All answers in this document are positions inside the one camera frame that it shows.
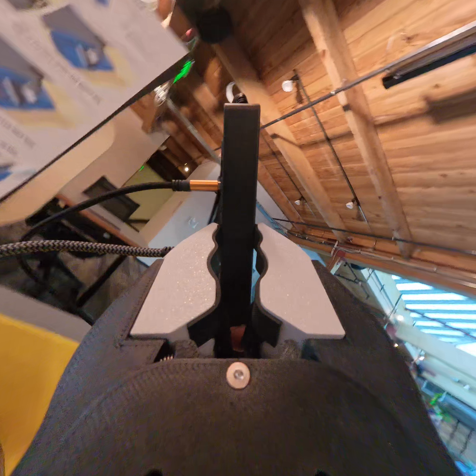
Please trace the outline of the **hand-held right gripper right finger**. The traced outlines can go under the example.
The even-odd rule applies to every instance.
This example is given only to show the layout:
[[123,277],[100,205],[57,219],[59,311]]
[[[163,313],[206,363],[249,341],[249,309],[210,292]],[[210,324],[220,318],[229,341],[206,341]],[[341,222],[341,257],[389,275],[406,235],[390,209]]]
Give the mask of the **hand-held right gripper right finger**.
[[287,340],[343,339],[344,328],[306,252],[264,223],[257,232],[254,329],[260,339],[272,347]]

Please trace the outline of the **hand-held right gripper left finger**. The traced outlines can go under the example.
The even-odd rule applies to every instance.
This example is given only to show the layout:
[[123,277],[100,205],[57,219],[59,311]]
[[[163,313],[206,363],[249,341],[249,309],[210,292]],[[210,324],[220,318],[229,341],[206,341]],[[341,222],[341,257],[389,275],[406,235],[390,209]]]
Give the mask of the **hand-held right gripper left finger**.
[[169,342],[194,340],[201,346],[211,339],[201,336],[200,321],[217,308],[220,286],[211,260],[217,251],[218,224],[211,223],[181,241],[162,260],[130,337],[163,338]]

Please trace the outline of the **black usb hub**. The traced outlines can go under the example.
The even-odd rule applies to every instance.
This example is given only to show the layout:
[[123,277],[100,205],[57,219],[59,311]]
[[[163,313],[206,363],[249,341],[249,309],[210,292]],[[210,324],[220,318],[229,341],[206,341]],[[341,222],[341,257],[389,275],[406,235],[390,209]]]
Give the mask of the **black usb hub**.
[[233,328],[246,329],[252,309],[252,275],[259,161],[260,106],[232,103],[224,108],[219,225],[219,327],[215,352],[237,352]]

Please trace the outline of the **yellow plastic bin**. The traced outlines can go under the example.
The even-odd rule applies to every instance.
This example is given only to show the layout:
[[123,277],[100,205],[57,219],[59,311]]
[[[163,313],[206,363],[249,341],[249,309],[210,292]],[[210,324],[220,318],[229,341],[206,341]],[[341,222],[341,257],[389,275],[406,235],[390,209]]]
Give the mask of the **yellow plastic bin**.
[[78,346],[75,338],[1,314],[1,475],[11,475],[25,455]]

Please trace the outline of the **green lit sign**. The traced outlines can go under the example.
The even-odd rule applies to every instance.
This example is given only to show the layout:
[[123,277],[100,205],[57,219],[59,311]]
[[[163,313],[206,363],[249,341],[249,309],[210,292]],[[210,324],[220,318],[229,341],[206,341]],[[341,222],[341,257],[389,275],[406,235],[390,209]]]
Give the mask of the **green lit sign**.
[[178,81],[180,81],[181,79],[185,78],[188,76],[188,74],[190,74],[193,66],[194,66],[194,63],[195,61],[194,60],[187,60],[181,70],[178,72],[178,74],[175,76],[175,78],[173,79],[173,82],[172,84],[175,84],[177,83]]

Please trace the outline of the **instruction poster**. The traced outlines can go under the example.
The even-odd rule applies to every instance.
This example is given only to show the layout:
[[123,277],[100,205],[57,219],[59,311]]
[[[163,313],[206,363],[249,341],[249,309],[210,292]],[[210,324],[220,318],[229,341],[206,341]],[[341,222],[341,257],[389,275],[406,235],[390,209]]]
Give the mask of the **instruction poster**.
[[2,0],[0,39],[1,201],[189,54],[143,1]]

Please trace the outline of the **black ceiling track rail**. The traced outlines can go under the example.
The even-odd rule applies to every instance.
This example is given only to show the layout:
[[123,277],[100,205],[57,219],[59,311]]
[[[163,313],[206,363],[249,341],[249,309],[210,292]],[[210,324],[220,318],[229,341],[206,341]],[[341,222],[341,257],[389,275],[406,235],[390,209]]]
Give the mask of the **black ceiling track rail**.
[[433,70],[441,68],[447,64],[451,64],[459,59],[471,56],[475,54],[475,52],[476,45],[472,44],[451,54],[446,54],[441,57],[437,57],[435,60],[424,59],[423,62],[420,63],[420,65],[414,63],[409,67],[390,72],[390,74],[383,77],[382,85],[385,89],[389,89],[398,84],[401,84],[408,80],[429,73]]

